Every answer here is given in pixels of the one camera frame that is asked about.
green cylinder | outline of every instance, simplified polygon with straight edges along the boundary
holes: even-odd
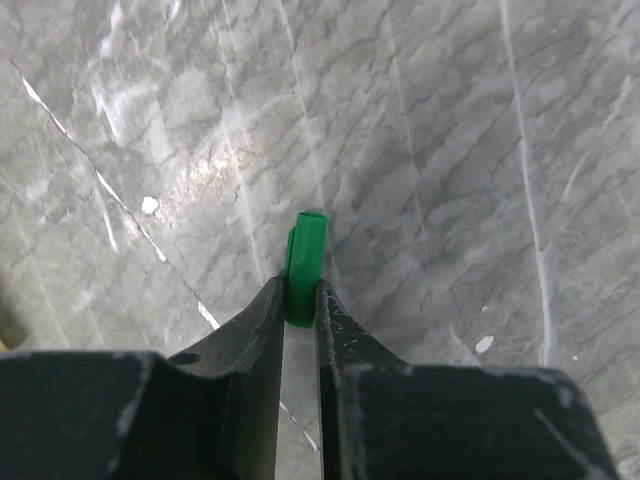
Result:
[[[285,318],[296,327],[313,325],[326,233],[327,217],[313,212],[300,213],[296,226],[289,232],[283,271]]]

gray marble surface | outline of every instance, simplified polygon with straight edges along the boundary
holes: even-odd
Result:
[[[377,338],[566,371],[640,477],[638,0],[3,0],[0,49],[12,346],[182,348],[320,209]],[[286,335],[278,478],[319,478]]]

screw hole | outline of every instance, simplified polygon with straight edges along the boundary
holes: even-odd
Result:
[[[192,365],[199,362],[200,355],[197,353],[180,352],[169,358],[169,361],[176,367],[182,367],[184,365]]]

green block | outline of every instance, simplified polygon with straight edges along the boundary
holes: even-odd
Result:
[[[313,325],[326,234],[327,217],[312,212],[300,213],[289,232],[283,271],[285,318],[296,327]]]

green object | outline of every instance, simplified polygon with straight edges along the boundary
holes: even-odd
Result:
[[[322,273],[327,217],[303,212],[289,232],[284,260],[285,318],[296,327],[311,328],[316,286]]]

